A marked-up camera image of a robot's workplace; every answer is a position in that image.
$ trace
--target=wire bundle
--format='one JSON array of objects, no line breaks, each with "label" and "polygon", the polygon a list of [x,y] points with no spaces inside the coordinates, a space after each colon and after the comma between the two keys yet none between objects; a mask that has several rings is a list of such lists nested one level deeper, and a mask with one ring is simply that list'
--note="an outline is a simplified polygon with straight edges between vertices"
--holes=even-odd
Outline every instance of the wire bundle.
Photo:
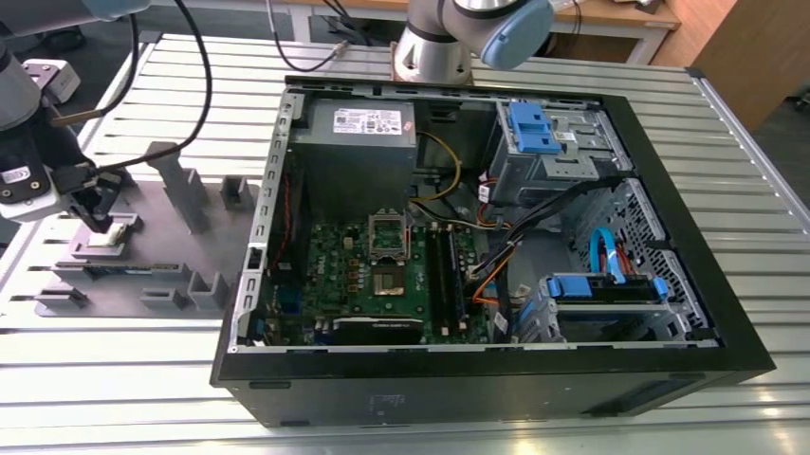
[{"label": "wire bundle", "polygon": [[481,264],[470,270],[471,276],[477,276],[481,271],[486,270],[490,266],[494,266],[493,271],[486,276],[479,285],[477,293],[473,296],[475,303],[498,304],[497,300],[482,298],[481,294],[486,289],[486,285],[495,280],[506,263],[514,256],[515,249],[524,240],[528,231],[533,229],[541,221],[558,214],[582,194],[598,189],[613,188],[620,185],[622,181],[625,181],[625,178],[626,177],[624,175],[617,175],[592,182],[578,183],[550,200],[538,204],[524,215],[503,236],[499,246],[494,249],[489,256],[483,258]]}]

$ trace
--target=red wire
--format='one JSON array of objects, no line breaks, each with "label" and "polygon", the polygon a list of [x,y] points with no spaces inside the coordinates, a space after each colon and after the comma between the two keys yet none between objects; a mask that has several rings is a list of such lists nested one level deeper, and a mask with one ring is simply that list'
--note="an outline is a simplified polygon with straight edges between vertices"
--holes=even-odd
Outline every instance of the red wire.
[{"label": "red wire", "polygon": [[287,242],[290,241],[290,234],[293,232],[293,220],[290,216],[290,176],[287,174],[283,176],[283,219],[285,227],[282,247],[279,248],[279,252],[277,253],[277,259],[274,260],[274,263],[270,266],[270,270],[275,270],[277,266],[279,265],[279,261],[282,260],[282,254],[285,249],[287,248]]}]

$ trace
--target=motherboard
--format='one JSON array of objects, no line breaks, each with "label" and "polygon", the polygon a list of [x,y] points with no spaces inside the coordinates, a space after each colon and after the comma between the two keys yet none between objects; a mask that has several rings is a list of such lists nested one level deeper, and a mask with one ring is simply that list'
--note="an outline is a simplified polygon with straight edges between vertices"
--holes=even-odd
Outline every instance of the motherboard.
[{"label": "motherboard", "polygon": [[307,283],[277,288],[282,343],[486,342],[485,314],[470,311],[462,285],[477,261],[466,227],[409,226],[395,212],[369,223],[317,224]]}]

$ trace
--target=collaborative robot arm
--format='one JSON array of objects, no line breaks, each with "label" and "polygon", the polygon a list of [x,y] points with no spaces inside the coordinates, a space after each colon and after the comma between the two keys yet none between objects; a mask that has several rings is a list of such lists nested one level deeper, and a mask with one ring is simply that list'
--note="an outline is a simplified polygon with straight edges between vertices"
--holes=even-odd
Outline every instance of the collaborative robot arm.
[{"label": "collaborative robot arm", "polygon": [[3,39],[115,20],[149,8],[151,0],[22,3],[0,0],[0,216],[27,222],[67,210],[106,231],[125,174],[96,174],[74,132],[52,124],[56,109]]},{"label": "collaborative robot arm", "polygon": [[511,69],[538,50],[553,26],[549,0],[411,1],[394,69],[409,82],[470,80],[470,52]]}]

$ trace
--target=yellow wire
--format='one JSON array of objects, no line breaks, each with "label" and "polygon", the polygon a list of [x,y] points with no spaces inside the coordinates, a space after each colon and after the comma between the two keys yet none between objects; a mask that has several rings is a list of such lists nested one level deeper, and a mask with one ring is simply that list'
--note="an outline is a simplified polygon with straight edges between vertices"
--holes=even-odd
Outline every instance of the yellow wire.
[{"label": "yellow wire", "polygon": [[414,197],[414,198],[411,198],[411,201],[425,202],[425,201],[434,201],[439,197],[442,197],[446,194],[449,194],[453,190],[455,190],[455,187],[458,186],[458,182],[461,181],[461,160],[458,159],[458,155],[455,154],[454,148],[450,145],[447,145],[447,142],[445,142],[439,137],[437,137],[431,133],[426,133],[425,131],[421,131],[418,134],[419,135],[425,135],[425,136],[430,137],[433,140],[435,140],[435,142],[447,151],[447,154],[454,159],[454,164],[455,164],[455,178],[454,178],[454,183],[451,183],[451,186],[447,187],[446,190],[443,190],[443,191],[438,192],[437,194],[434,194],[433,196]]}]

